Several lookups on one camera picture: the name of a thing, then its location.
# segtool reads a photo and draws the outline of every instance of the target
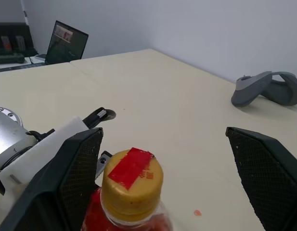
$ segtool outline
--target wall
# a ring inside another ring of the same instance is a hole
[[[24,23],[20,0],[0,0],[0,23]]]
[[[154,48],[231,81],[297,75],[297,0],[25,0],[35,46],[55,20],[90,35],[84,58]]]

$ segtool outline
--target bottle cap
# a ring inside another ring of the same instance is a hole
[[[155,157],[141,171],[127,189],[121,183],[112,180],[109,174],[127,155],[129,150],[112,156],[106,164],[103,174],[101,199],[107,212],[116,219],[136,222],[150,216],[160,201],[163,183],[163,171]]]

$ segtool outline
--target red sticker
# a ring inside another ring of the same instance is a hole
[[[153,157],[154,155],[150,152],[131,148],[108,177],[129,190],[139,176],[144,177],[143,170]]]

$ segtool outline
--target bottle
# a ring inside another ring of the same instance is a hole
[[[160,201],[162,168],[151,153],[145,163],[141,156],[147,157],[147,153],[132,148],[112,156],[104,169],[102,187],[90,199],[82,231],[173,230]]]

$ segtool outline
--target laptop screen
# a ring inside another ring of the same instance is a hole
[[[46,64],[60,64],[82,58],[89,35],[56,21]]]

